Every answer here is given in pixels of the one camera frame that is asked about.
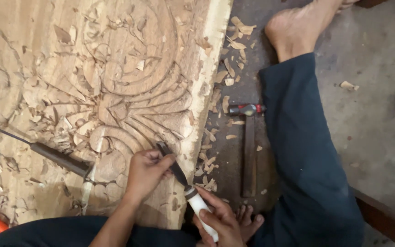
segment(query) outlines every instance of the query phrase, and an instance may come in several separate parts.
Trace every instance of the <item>concrete floor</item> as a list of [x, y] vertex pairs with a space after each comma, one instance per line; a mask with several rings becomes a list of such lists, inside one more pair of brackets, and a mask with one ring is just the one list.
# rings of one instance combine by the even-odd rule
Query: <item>concrete floor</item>
[[[239, 83], [222, 89], [222, 97], [230, 96], [230, 103], [260, 102], [257, 72], [276, 57], [263, 33], [268, 19], [278, 11], [301, 7], [309, 0], [234, 0], [232, 16], [246, 25], [257, 25], [247, 45], [248, 63]], [[255, 42], [254, 49], [249, 45]], [[321, 99], [333, 142], [341, 156], [342, 165], [351, 186], [378, 199], [395, 210], [395, 0], [372, 9], [352, 7], [338, 14], [319, 38], [316, 48], [316, 75]], [[230, 51], [222, 58], [238, 57]], [[348, 92], [338, 87], [348, 81], [360, 88]], [[244, 126], [226, 127], [229, 117], [217, 117], [210, 112], [211, 129], [219, 125], [220, 133], [209, 157], [216, 156], [220, 165], [209, 177], [218, 183], [217, 195], [230, 200], [233, 207], [245, 202], [240, 198], [240, 167], [243, 138], [226, 140], [227, 134], [242, 136]], [[258, 152], [258, 194], [248, 203], [256, 212], [269, 210], [279, 193], [277, 174], [269, 143], [265, 136], [262, 117], [257, 119], [256, 143], [263, 147]], [[366, 247], [395, 246], [394, 243], [370, 227], [366, 231]]]

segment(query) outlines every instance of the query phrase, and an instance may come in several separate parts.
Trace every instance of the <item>hammer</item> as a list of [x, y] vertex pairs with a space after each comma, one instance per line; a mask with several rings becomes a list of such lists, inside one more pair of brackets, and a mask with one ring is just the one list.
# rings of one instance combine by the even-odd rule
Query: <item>hammer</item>
[[257, 184], [257, 163], [255, 160], [255, 115], [266, 111], [264, 105], [230, 105], [228, 115], [245, 115], [245, 146], [242, 176], [242, 197], [254, 197]]

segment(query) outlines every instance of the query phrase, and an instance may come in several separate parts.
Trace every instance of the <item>chisel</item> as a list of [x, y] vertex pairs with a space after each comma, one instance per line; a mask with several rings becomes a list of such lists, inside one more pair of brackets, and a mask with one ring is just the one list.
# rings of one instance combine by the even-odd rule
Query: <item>chisel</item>
[[[167, 147], [164, 142], [157, 142], [156, 145], [158, 146], [158, 149], [163, 156], [172, 153], [172, 151]], [[217, 243], [219, 241], [219, 235], [217, 234], [216, 230], [204, 223], [199, 216], [199, 212], [201, 209], [205, 209], [210, 212], [211, 210], [205, 204], [204, 200], [198, 193], [198, 190], [196, 190], [194, 186], [188, 184], [187, 178], [185, 177], [185, 174], [179, 166], [178, 162], [175, 161], [170, 167], [170, 170], [173, 172], [179, 183], [184, 186], [185, 199], [187, 199], [188, 203], [190, 203], [190, 206], [193, 208], [193, 211], [195, 211], [195, 214], [198, 217], [202, 226], [204, 227], [205, 231], [207, 231], [207, 233], [213, 238], [214, 243]]]
[[6, 134], [8, 136], [11, 136], [15, 139], [18, 139], [21, 142], [27, 143], [30, 145], [30, 148], [35, 151], [36, 153], [44, 156], [47, 159], [50, 159], [51, 161], [55, 162], [57, 165], [66, 168], [75, 174], [79, 175], [80, 177], [85, 178], [89, 172], [91, 171], [91, 167], [85, 164], [84, 162], [80, 162], [78, 160], [75, 160], [71, 158], [70, 156], [59, 152], [56, 149], [52, 149], [48, 147], [47, 145], [40, 143], [40, 142], [28, 142], [16, 135], [10, 134], [6, 131], [3, 131], [0, 129], [0, 132], [3, 134]]

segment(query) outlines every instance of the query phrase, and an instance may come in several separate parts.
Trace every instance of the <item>hand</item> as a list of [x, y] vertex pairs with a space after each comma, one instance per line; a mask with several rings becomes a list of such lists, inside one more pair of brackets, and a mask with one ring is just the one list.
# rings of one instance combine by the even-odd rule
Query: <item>hand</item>
[[163, 177], [172, 175], [168, 168], [175, 159], [173, 154], [162, 157], [161, 152], [156, 149], [137, 152], [130, 160], [126, 198], [141, 203], [155, 190]]
[[202, 209], [199, 212], [200, 218], [204, 223], [215, 229], [219, 234], [219, 242], [218, 245], [216, 245], [213, 241], [213, 238], [205, 231], [198, 217], [195, 215], [193, 217], [193, 222], [199, 229], [202, 241], [204, 241], [207, 246], [211, 247], [246, 246], [246, 244], [242, 240], [239, 223], [237, 222], [236, 216], [231, 210], [231, 207], [204, 188], [196, 186], [196, 189], [199, 192], [200, 196], [203, 199], [207, 200], [214, 207], [213, 213]]

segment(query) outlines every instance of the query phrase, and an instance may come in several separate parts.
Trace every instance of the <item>wood carving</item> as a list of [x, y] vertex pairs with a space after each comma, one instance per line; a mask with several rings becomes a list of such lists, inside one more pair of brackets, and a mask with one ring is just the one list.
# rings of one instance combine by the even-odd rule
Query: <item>wood carving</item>
[[[107, 213], [124, 193], [130, 157], [157, 141], [191, 179], [229, 0], [10, 4], [31, 8], [0, 19], [0, 126], [94, 169], [83, 181], [0, 135], [0, 198], [8, 201], [0, 213], [12, 223]], [[203, 50], [196, 37], [211, 47]], [[182, 190], [174, 179], [163, 181], [138, 223], [179, 228]]]

